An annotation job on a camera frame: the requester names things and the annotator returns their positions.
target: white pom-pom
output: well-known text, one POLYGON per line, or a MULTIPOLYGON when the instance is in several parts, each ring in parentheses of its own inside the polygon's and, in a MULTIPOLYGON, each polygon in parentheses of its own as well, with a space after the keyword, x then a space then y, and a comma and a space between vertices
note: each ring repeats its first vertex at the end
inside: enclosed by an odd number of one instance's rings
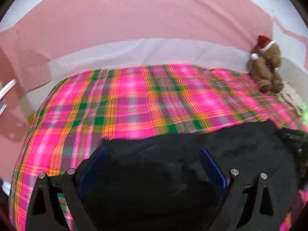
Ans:
POLYGON ((253 53, 250 55, 251 60, 257 60, 259 58, 259 55, 257 53, 253 53))

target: yellow object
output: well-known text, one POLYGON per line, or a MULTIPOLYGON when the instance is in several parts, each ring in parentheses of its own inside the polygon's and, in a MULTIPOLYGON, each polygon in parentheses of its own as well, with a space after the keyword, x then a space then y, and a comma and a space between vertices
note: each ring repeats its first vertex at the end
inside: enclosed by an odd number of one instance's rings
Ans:
POLYGON ((29 124, 32 124, 34 122, 34 119, 36 118, 36 113, 34 113, 32 116, 29 117, 29 124))

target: teddy bear's head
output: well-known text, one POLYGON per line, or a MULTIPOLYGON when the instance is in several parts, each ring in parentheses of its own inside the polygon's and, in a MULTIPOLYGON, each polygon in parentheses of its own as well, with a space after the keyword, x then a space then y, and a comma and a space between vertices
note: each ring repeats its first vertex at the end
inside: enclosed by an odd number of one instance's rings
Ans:
POLYGON ((264 57, 266 64, 275 69, 281 64, 281 51, 277 43, 272 41, 267 36, 259 36, 258 38, 258 52, 264 57))

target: stuffed animal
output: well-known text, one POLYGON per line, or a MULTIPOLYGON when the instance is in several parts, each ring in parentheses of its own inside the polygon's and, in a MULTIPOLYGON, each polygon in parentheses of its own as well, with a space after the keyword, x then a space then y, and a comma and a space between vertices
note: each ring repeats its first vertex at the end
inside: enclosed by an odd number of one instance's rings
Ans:
POLYGON ((263 93, 268 91, 279 93, 283 88, 283 83, 277 72, 281 64, 281 51, 278 44, 267 36, 259 36, 258 44, 253 48, 252 53, 252 65, 249 73, 258 84, 259 90, 263 93))
POLYGON ((266 60, 264 57, 260 57, 258 54, 253 53, 250 56, 251 67, 249 74, 255 80, 258 88, 261 92, 267 93, 272 89, 273 74, 266 66, 266 60))

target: mattress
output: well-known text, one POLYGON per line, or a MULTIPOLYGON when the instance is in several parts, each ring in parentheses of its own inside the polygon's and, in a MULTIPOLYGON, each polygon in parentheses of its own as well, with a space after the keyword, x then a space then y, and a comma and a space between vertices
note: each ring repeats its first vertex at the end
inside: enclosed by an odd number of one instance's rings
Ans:
MULTIPOLYGON (((25 230, 37 175, 76 168, 107 139, 143 139, 166 133, 212 132, 243 122, 272 120, 278 127, 307 131, 296 113, 274 94, 262 94, 248 74, 165 64, 82 72, 58 83, 47 96, 18 158, 10 194, 10 218, 25 230)), ((62 210, 73 220, 63 195, 62 210)), ((288 230, 308 193, 281 224, 288 230)))

